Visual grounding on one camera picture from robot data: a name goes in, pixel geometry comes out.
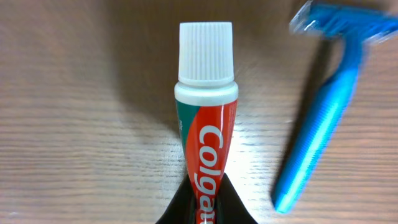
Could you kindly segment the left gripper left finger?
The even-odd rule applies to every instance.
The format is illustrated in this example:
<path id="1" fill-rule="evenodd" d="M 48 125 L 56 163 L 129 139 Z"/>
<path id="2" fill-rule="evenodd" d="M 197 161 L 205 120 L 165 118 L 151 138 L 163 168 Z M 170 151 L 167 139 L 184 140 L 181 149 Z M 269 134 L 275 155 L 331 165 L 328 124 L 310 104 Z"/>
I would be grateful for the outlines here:
<path id="1" fill-rule="evenodd" d="M 186 175 L 156 224 L 196 224 L 195 202 L 192 185 L 189 176 Z"/>

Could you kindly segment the Colgate toothpaste tube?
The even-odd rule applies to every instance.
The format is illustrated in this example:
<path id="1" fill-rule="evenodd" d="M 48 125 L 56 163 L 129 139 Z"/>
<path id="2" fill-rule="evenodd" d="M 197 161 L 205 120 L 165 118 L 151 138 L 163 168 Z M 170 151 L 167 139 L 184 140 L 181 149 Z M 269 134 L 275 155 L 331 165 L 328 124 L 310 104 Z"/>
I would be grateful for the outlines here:
<path id="1" fill-rule="evenodd" d="M 216 196 L 231 145 L 238 84 L 231 22 L 184 22 L 174 88 L 195 223 L 216 223 Z"/>

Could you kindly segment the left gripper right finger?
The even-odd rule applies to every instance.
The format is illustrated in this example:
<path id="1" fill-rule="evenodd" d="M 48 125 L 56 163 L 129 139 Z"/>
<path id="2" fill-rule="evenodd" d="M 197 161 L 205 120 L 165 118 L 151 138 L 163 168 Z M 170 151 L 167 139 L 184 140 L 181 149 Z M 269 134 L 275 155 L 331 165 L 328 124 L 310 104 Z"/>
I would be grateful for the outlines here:
<path id="1" fill-rule="evenodd" d="M 247 211 L 227 174 L 223 175 L 216 197 L 217 224 L 257 224 Z"/>

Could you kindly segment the blue disposable razor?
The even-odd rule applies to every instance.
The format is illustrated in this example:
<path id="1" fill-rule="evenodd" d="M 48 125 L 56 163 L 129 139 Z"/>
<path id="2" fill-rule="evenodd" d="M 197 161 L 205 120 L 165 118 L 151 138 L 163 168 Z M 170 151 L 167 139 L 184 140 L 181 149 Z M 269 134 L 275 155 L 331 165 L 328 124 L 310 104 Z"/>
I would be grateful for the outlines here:
<path id="1" fill-rule="evenodd" d="M 271 193 L 278 213 L 289 213 L 303 193 L 356 89 L 366 48 L 397 35 L 397 16 L 383 11 L 307 1 L 289 29 L 343 41 L 341 62 L 319 87 Z"/>

